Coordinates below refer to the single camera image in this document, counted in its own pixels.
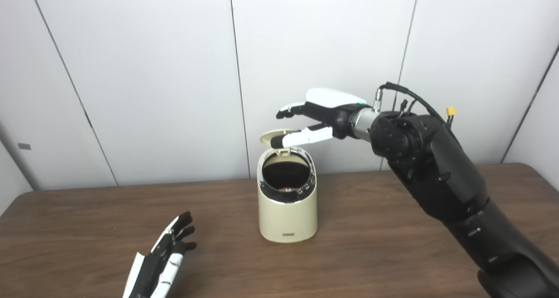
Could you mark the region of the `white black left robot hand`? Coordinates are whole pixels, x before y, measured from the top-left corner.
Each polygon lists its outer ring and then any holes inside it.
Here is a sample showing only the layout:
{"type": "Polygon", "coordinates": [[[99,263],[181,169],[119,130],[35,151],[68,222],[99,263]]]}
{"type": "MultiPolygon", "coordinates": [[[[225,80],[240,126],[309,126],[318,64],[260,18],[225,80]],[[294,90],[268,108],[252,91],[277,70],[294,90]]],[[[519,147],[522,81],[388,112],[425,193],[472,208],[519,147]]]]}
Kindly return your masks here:
{"type": "Polygon", "coordinates": [[[166,298],[184,255],[197,246],[196,242],[183,241],[195,231],[192,221],[189,211],[176,216],[148,254],[135,255],[124,286],[124,298],[166,298]]]}

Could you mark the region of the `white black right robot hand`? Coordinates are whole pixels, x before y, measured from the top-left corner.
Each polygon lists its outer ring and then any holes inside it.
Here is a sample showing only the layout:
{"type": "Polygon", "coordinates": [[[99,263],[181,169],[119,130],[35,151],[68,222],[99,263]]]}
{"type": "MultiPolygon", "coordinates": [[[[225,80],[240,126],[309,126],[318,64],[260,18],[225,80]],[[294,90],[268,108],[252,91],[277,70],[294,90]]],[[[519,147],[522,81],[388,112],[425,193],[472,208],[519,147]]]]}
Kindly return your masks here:
{"type": "Polygon", "coordinates": [[[282,107],[276,118],[303,115],[318,123],[295,132],[273,136],[270,145],[274,149],[283,149],[332,138],[357,139],[357,133],[354,131],[357,117],[362,111],[371,110],[371,105],[368,105],[365,99],[353,94],[328,88],[309,89],[305,102],[291,103],[282,107]]]}

